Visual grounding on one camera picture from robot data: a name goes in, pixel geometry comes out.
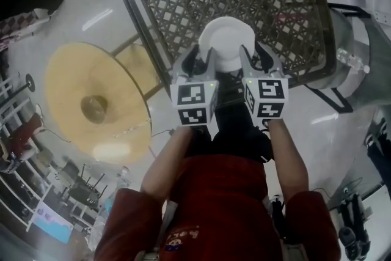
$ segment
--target white floor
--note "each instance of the white floor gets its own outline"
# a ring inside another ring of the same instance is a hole
[[[134,26],[122,0],[65,0],[54,18],[36,36],[10,47],[10,69],[20,72],[22,77],[27,73],[33,76],[37,90],[29,96],[46,113],[46,126],[61,135],[55,121],[49,116],[45,101],[45,68],[53,52],[65,43],[78,41],[112,51],[134,34]],[[347,84],[342,89],[348,95],[351,86]],[[148,105],[152,114],[153,134],[176,126],[178,118],[165,91],[156,94],[148,101]],[[374,108],[367,108],[353,114],[338,115],[305,87],[290,90],[285,121],[308,167],[311,188],[326,188],[329,194],[337,189],[357,154],[362,153],[360,146],[373,112]],[[154,136],[152,152],[137,163],[128,165],[133,188],[138,188],[145,171],[153,162],[153,155],[159,153],[168,138],[167,132]],[[61,157],[67,155],[78,164],[87,163],[94,177],[106,173],[104,184],[110,182],[119,169],[107,164],[96,164],[73,144],[63,142],[50,133],[40,134],[38,139],[53,152],[59,164],[62,162]],[[270,195],[279,193],[273,162],[266,165],[266,173]]]

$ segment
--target wire basket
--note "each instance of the wire basket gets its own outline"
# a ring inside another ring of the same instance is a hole
[[[198,43],[211,20],[230,16],[251,26],[256,40],[279,55],[284,73],[290,77],[290,86],[320,79],[334,69],[334,38],[326,0],[125,0],[125,3],[133,11],[131,15],[139,24],[139,31],[145,34],[147,24],[152,26],[161,44],[157,50],[164,51],[169,64]],[[134,18],[135,10],[139,12]],[[239,88],[240,72],[219,76],[223,86]]]

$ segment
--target forearm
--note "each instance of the forearm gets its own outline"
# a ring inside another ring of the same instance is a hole
[[[283,120],[269,122],[269,131],[277,176],[285,201],[309,190],[307,168]]]
[[[168,198],[177,179],[181,160],[192,137],[189,127],[178,127],[152,163],[141,183],[141,192],[160,203]]]

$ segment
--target white bowl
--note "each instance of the white bowl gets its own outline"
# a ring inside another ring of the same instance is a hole
[[[199,41],[200,54],[205,62],[208,51],[213,47],[217,51],[216,70],[232,72],[241,68],[239,47],[244,45],[254,55],[255,34],[252,28],[232,17],[221,17],[210,21],[203,30]]]

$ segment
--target wooden table top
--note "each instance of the wooden table top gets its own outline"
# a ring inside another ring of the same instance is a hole
[[[114,164],[134,162],[147,152],[150,114],[141,90],[102,49],[86,43],[60,47],[46,69],[45,92],[61,132],[82,152]],[[101,124],[90,122],[81,110],[81,100],[92,95],[108,102]]]

